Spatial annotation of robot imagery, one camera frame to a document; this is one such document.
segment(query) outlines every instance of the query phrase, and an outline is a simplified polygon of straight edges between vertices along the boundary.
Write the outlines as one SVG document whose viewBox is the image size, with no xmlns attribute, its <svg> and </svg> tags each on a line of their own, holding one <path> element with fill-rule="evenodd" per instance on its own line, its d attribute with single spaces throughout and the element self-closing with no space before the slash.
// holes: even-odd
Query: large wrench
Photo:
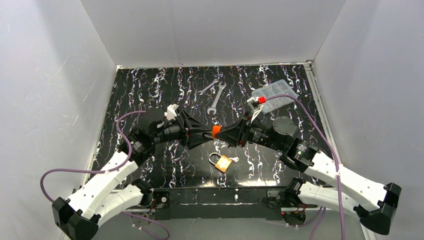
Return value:
<svg viewBox="0 0 424 240">
<path fill-rule="evenodd" d="M 218 90 L 218 93 L 216 94 L 215 100 L 213 100 L 212 106 L 210 106 L 207 109 L 208 115 L 211 114 L 211 112 L 213 112 L 213 115 L 215 115 L 217 113 L 218 100 L 220 99 L 221 93 L 223 92 L 223 90 L 225 89 L 227 84 L 225 82 L 221 82 L 218 86 L 219 86 L 219 90 Z"/>
<path fill-rule="evenodd" d="M 209 84 L 203 90 L 200 90 L 200 91 L 197 91 L 197 92 L 199 93 L 199 95 L 202 95 L 206 90 L 208 90 L 208 88 L 212 87 L 212 85 L 216 84 L 219 81 L 220 81 L 219 79 L 215 78 L 211 84 Z"/>
</svg>

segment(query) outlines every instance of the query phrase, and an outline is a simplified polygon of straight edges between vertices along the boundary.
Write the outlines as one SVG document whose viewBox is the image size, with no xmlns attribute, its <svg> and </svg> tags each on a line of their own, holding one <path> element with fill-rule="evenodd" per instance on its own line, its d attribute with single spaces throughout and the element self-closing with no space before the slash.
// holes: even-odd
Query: gray floor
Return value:
<svg viewBox="0 0 424 240">
<path fill-rule="evenodd" d="M 265 221 L 257 218 L 235 219 L 173 219 L 160 221 L 170 232 L 170 240 L 307 240 L 314 225 L 295 230 L 281 226 L 283 221 Z M 150 224 L 149 230 L 160 237 L 166 232 Z M 327 211 L 314 235 L 314 240 L 339 240 L 340 217 L 336 211 Z M 150 240 L 154 239 L 138 228 L 132 228 L 129 216 L 117 215 L 106 222 L 93 240 Z M 364 240 L 359 221 L 346 216 L 346 239 Z"/>
</svg>

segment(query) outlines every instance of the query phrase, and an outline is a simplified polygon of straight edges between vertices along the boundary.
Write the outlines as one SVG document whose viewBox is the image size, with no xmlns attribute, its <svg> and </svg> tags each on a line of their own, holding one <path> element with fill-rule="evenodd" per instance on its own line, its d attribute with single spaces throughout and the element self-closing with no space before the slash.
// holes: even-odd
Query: padlock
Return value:
<svg viewBox="0 0 424 240">
<path fill-rule="evenodd" d="M 211 160 L 211 157 L 212 157 L 213 155 L 217 155 L 217 156 L 219 157 L 219 159 L 218 159 L 218 161 L 217 161 L 216 163 L 214 163 L 214 162 Z M 219 171 L 221 171 L 221 172 L 225 173 L 225 171 L 227 170 L 227 168 L 230 166 L 230 164 L 231 164 L 232 160 L 231 160 L 231 159 L 229 159 L 229 158 L 228 158 L 228 157 L 226 157 L 226 156 L 223 156 L 223 155 L 221 155 L 221 154 L 217 153 L 217 152 L 213 152 L 213 153 L 211 153 L 211 154 L 209 155 L 209 162 L 210 162 L 210 164 L 214 165 L 216 169 L 218 169 Z"/>
</svg>

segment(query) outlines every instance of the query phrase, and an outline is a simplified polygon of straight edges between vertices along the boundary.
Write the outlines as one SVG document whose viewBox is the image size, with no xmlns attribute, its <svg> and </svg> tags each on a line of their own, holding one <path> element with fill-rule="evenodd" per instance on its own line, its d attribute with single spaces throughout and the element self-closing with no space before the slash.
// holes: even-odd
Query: orange ring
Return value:
<svg viewBox="0 0 424 240">
<path fill-rule="evenodd" d="M 214 125 L 212 128 L 212 138 L 216 139 L 217 138 L 216 134 L 219 133 L 220 131 L 221 131 L 221 126 Z"/>
</svg>

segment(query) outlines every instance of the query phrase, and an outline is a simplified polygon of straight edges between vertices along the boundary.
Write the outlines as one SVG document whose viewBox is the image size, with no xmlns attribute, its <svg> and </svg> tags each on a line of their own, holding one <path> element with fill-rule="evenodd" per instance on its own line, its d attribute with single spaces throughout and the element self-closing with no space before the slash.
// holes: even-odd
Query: marble tabletop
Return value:
<svg viewBox="0 0 424 240">
<path fill-rule="evenodd" d="M 217 103 L 217 114 L 206 111 L 212 105 L 218 84 L 199 95 L 214 79 L 226 82 L 226 88 Z M 170 104 L 178 104 L 190 115 L 207 126 L 230 125 L 238 121 L 245 111 L 253 90 L 278 80 L 285 80 L 298 94 L 298 99 L 323 130 L 310 84 L 303 65 L 248 65 L 214 67 L 169 67 L 119 69 L 110 94 L 103 127 L 94 155 L 92 170 L 101 169 L 112 157 L 120 137 L 115 121 L 125 113 L 160 108 L 164 112 Z M 264 124 L 279 116 L 290 117 L 300 128 L 302 138 L 318 146 L 327 154 L 329 148 L 320 138 L 306 114 L 291 103 L 267 115 L 259 115 Z M 122 124 L 124 133 L 137 123 L 136 116 Z M 225 173 L 208 161 L 210 153 L 238 157 Z M 279 153 L 269 148 L 248 144 L 245 148 L 228 148 L 221 141 L 210 141 L 187 150 L 173 141 L 156 146 L 156 153 L 138 170 L 127 177 L 117 189 L 135 179 L 143 179 L 154 188 L 207 188 L 286 186 L 292 178 L 301 177 L 311 182 L 316 178 L 286 167 Z"/>
</svg>

